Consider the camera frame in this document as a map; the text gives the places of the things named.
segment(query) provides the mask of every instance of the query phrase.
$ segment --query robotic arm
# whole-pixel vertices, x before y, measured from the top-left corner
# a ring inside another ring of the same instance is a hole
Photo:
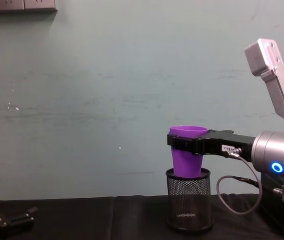
[[[277,43],[259,39],[244,51],[252,74],[264,80],[275,112],[284,118],[284,62]],[[282,179],[282,189],[274,188],[273,192],[281,195],[284,202],[284,133],[265,131],[254,138],[230,130],[209,130],[192,139],[168,134],[167,143],[195,155],[212,154],[252,162],[258,172]]]

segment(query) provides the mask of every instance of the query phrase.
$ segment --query black mesh pencil holder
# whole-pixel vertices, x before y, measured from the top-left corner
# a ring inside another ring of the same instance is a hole
[[[168,225],[185,232],[201,233],[212,228],[210,171],[202,168],[197,178],[166,171],[169,214]]]

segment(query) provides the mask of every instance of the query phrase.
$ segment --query black tablecloth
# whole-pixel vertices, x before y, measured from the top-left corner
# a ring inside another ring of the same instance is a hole
[[[231,194],[224,198],[238,211],[247,210],[256,200],[253,194]],[[258,211],[234,215],[216,195],[212,196],[213,228],[202,235],[186,235],[168,228],[167,196],[0,201],[0,210],[8,215],[33,206],[38,207],[33,230],[10,240],[284,239]]]

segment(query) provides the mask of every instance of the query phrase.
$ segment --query purple cup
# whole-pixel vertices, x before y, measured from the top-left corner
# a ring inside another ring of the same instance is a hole
[[[208,129],[203,126],[180,125],[171,126],[169,134],[192,139],[207,132]],[[173,148],[171,150],[173,171],[176,176],[187,179],[200,177],[203,156],[196,156],[191,152]]]

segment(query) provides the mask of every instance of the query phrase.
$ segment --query label sticker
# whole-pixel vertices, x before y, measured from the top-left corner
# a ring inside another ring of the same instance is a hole
[[[222,144],[222,152],[230,151],[230,150],[233,150],[233,149],[235,149],[234,146],[228,146],[228,145]]]

